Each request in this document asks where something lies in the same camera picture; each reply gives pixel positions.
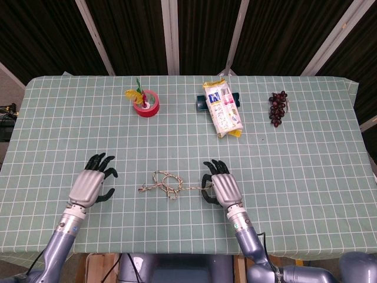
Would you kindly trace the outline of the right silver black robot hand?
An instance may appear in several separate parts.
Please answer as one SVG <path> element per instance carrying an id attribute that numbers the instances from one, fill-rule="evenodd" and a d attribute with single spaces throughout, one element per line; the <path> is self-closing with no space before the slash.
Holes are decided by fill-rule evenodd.
<path id="1" fill-rule="evenodd" d="M 242 195 L 234 176 L 229 172 L 226 164 L 221 160 L 212 159 L 211 162 L 203 162 L 211 172 L 204 174 L 201 180 L 201 194 L 209 204 L 229 208 L 242 202 Z M 206 191 L 207 182 L 211 183 L 215 197 L 210 197 Z"/>

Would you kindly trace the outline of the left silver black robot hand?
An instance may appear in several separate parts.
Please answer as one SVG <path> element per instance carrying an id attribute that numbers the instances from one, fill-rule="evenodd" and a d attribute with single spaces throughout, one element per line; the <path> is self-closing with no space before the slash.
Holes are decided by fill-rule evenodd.
<path id="1" fill-rule="evenodd" d="M 106 194 L 100 195 L 105 179 L 110 175 L 118 177 L 118 173 L 113 167 L 107 167 L 113 159 L 115 156 L 105 157 L 105 153 L 95 154 L 89 159 L 70 191 L 71 204 L 89 208 L 95 203 L 106 202 L 113 196 L 114 188 L 111 188 Z"/>

